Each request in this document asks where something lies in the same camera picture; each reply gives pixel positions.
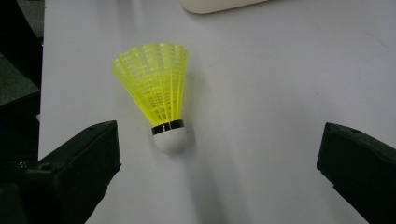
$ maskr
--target white tabletop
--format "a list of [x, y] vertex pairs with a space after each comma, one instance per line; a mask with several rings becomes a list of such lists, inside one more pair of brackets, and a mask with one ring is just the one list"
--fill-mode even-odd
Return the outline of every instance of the white tabletop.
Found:
[[[88, 223], [366, 223], [317, 170], [325, 122], [396, 147], [396, 2], [273, 0], [208, 15], [177, 0], [47, 0], [40, 158], [116, 119], [121, 170]], [[189, 50], [180, 155], [110, 71]]]

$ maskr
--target white shuttlecock tip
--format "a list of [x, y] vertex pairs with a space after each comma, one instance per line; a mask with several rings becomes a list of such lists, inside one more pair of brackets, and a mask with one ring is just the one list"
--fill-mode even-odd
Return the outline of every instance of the white shuttlecock tip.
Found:
[[186, 146], [187, 131], [181, 119], [155, 126], [151, 131], [155, 145], [163, 152], [178, 153]]

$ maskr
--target dark floor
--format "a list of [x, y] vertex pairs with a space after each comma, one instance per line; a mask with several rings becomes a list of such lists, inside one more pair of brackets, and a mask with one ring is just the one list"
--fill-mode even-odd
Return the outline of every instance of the dark floor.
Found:
[[[44, 34], [44, 0], [18, 0], [20, 7], [37, 37]], [[6, 58], [0, 54], [0, 105], [38, 91]]]

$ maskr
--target shuttlecock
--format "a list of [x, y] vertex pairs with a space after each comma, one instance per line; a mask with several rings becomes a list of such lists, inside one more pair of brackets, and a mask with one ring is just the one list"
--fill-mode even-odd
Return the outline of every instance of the shuttlecock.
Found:
[[112, 63], [112, 71], [153, 126], [157, 147], [179, 152], [187, 132], [181, 119], [188, 52], [180, 45], [147, 44], [129, 49]]

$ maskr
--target black band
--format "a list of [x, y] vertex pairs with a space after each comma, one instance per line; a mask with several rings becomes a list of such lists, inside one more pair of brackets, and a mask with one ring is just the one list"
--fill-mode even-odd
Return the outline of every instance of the black band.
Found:
[[183, 128], [184, 123], [182, 119], [174, 120], [169, 123], [164, 123], [160, 124], [158, 126], [155, 126], [154, 128], [151, 129], [152, 135], [155, 135], [157, 133], [163, 133], [169, 130], [177, 129], [177, 128]]

